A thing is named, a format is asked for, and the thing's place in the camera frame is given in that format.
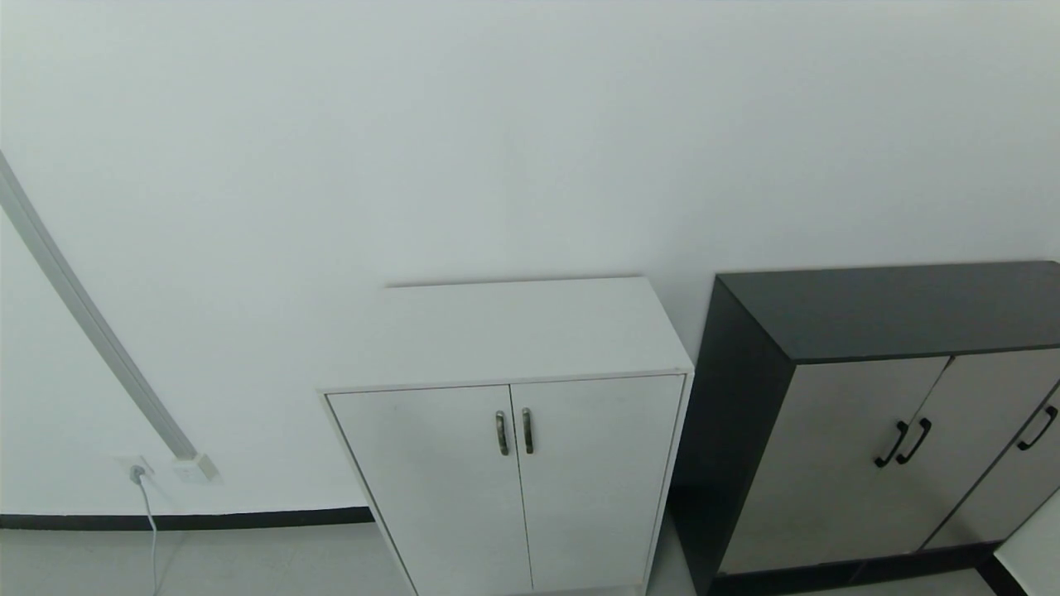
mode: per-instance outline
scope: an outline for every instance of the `cabinet handle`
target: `cabinet handle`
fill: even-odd
[[[1054,406],[1047,406],[1045,408],[1045,414],[1049,415],[1049,421],[1045,423],[1045,427],[1042,428],[1042,432],[1039,433],[1038,436],[1035,437],[1035,440],[1030,441],[1029,443],[1027,441],[1020,441],[1019,444],[1015,445],[1020,448],[1020,451],[1027,451],[1028,449],[1035,446],[1035,443],[1038,442],[1038,439],[1042,438],[1042,435],[1044,435],[1045,432],[1049,430],[1049,426],[1053,425],[1053,421],[1057,419],[1057,408],[1055,408]]]
[[[898,453],[898,448],[902,446],[902,441],[905,440],[905,434],[909,432],[909,425],[899,420],[898,432],[901,434],[898,435],[898,440],[895,441],[895,446],[890,448],[890,453],[887,454],[887,459],[881,459],[879,457],[876,458],[877,468],[883,468],[884,466],[890,463],[890,458],[895,457],[895,454]]]
[[[527,443],[527,455],[533,453],[533,431],[530,428],[530,408],[523,408],[523,440]]]
[[[911,451],[908,455],[899,455],[895,458],[899,466],[905,466],[911,459],[913,459],[913,456],[917,454],[917,450],[920,449],[920,443],[924,442],[924,439],[928,438],[928,433],[931,433],[931,420],[921,418],[920,427],[923,428],[924,432],[921,433],[920,438],[917,439],[917,444],[913,445],[913,451]]]
[[[500,445],[500,455],[508,455],[508,435],[505,434],[505,413],[497,410],[497,444]]]

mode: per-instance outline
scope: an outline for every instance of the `tiled floor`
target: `tiled floor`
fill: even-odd
[[[12,596],[147,596],[148,532],[0,531],[0,589]],[[373,524],[162,532],[160,596],[408,596]],[[621,591],[577,596],[624,596]],[[649,596],[692,596],[671,527]],[[975,572],[837,590],[822,596],[991,596]]]

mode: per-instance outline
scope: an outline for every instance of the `wall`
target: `wall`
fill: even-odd
[[[0,138],[3,137],[3,0],[0,0]],[[3,334],[3,214],[0,213],[0,512],[3,508],[3,376],[4,376],[4,334]]]
[[[314,388],[387,284],[643,273],[694,353],[718,270],[1060,253],[1053,3],[2,10],[0,147],[225,483],[5,230],[5,512],[139,512],[114,452],[161,512],[364,504]]]
[[[1054,495],[1038,513],[1010,538],[997,558],[1030,596],[1060,592],[1060,496]]]

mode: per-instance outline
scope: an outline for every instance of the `power outlet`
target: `power outlet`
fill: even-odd
[[[147,466],[147,460],[144,459],[142,455],[116,455],[113,458],[114,461],[122,467],[122,472],[125,472],[126,478],[128,478],[129,470],[131,470],[134,466],[143,468],[144,476],[155,475],[155,471],[151,469],[151,466]]]
[[[194,459],[177,459],[173,462],[173,471],[181,481],[190,485],[212,485],[217,478],[217,468],[205,453]]]

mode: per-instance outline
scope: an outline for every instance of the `cabinet top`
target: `cabinet top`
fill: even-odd
[[[797,363],[1060,347],[1052,261],[721,274]]]
[[[387,288],[359,314],[318,363],[322,391],[692,370],[644,278]]]

